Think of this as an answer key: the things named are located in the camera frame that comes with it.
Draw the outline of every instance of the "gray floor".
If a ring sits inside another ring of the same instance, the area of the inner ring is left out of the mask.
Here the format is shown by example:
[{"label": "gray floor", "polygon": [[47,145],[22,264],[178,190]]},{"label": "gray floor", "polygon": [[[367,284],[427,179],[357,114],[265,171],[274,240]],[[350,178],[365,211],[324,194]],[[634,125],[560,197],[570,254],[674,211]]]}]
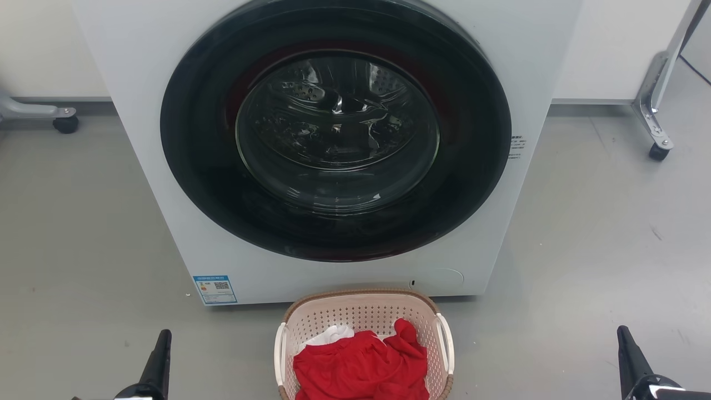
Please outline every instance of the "gray floor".
[{"label": "gray floor", "polygon": [[[615,329],[711,391],[711,88],[677,63],[664,163],[630,110],[554,108],[487,293],[442,300],[451,399],[615,399]],[[206,309],[111,116],[0,127],[0,391],[108,399],[173,330],[171,398],[276,399],[286,305]]]}]

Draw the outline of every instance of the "front-loading washing machine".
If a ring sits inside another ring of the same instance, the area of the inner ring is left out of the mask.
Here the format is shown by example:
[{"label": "front-loading washing machine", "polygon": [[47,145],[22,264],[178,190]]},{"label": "front-loading washing machine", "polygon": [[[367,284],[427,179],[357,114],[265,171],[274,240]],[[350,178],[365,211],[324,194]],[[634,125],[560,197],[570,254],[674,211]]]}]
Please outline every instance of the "front-loading washing machine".
[{"label": "front-loading washing machine", "polygon": [[198,293],[229,305],[483,293],[580,1],[73,5]]}]

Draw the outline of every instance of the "red garment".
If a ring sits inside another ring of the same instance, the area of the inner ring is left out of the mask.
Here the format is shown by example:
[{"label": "red garment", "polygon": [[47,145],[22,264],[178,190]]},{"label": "red garment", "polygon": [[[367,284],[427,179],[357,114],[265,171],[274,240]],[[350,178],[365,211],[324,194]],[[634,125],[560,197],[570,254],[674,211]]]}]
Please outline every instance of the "red garment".
[{"label": "red garment", "polygon": [[306,346],[294,357],[296,400],[428,400],[427,349],[408,321],[395,321],[395,332],[383,341],[368,330]]}]

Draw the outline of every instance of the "beige basket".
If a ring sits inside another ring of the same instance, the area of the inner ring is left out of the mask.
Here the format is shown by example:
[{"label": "beige basket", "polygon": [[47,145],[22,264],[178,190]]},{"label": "beige basket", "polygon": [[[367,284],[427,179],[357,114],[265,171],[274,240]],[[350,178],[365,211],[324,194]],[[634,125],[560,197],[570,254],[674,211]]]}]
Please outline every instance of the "beige basket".
[{"label": "beige basket", "polygon": [[299,390],[292,366],[301,343],[339,324],[356,332],[372,330],[380,337],[392,336],[398,318],[415,326],[417,341],[427,348],[424,380],[430,400],[445,400],[454,380],[454,346],[447,320],[428,297],[401,289],[344,290],[294,303],[274,341],[274,373],[282,399],[294,399]]}]

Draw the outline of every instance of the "white garment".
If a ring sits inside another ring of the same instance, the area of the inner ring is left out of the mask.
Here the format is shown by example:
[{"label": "white garment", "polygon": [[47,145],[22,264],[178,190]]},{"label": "white garment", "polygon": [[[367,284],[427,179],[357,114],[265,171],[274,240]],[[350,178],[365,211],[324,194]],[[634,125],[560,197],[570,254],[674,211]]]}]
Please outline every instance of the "white garment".
[{"label": "white garment", "polygon": [[305,349],[307,345],[321,346],[323,344],[331,344],[339,339],[343,339],[344,337],[353,337],[354,334],[355,332],[349,326],[331,325],[322,333],[312,337],[304,343],[301,343],[301,346],[299,346],[299,352]]}]

